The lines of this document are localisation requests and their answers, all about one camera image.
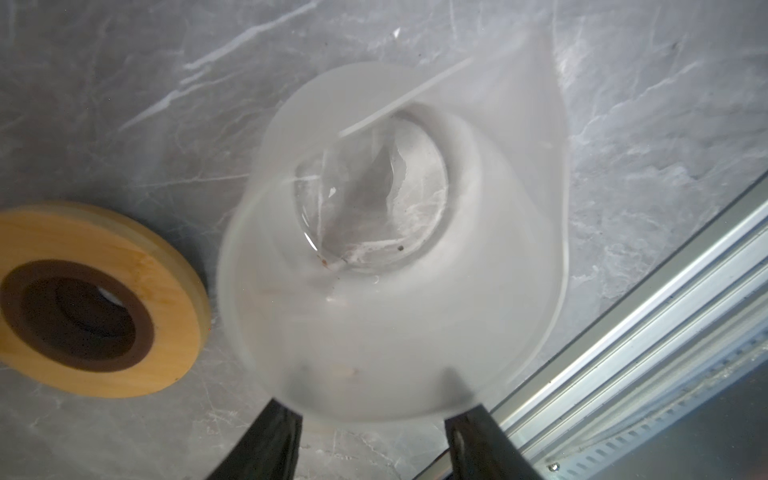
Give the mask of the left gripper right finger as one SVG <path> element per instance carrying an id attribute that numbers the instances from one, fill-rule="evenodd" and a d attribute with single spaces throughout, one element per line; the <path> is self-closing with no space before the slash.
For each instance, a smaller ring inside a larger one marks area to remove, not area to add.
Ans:
<path id="1" fill-rule="evenodd" d="M 483 405 L 444 422 L 452 478 L 542 480 Z"/>

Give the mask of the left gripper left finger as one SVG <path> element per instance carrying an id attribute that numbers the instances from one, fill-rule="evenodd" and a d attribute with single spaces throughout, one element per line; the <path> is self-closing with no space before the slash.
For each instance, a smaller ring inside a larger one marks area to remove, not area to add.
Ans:
<path id="1" fill-rule="evenodd" d="M 291 480 L 303 418 L 272 399 L 208 480 Z"/>

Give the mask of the frosted glass carafe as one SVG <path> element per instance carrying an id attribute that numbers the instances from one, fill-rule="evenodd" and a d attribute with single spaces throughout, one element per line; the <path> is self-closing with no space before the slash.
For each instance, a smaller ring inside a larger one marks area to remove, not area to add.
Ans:
<path id="1" fill-rule="evenodd" d="M 567 140 L 537 28 L 441 69 L 310 80 L 270 122 L 221 247 L 218 306 L 245 367 L 327 421 L 489 403 L 563 304 Z"/>

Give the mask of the wooden ring dripper stand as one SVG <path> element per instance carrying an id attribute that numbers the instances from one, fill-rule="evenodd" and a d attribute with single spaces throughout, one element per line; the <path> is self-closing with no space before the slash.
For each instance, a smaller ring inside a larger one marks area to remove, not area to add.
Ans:
<path id="1" fill-rule="evenodd" d="M 158 234 L 104 208 L 1 214 L 1 360 L 83 396 L 152 394 L 193 366 L 211 330 L 204 285 Z"/>

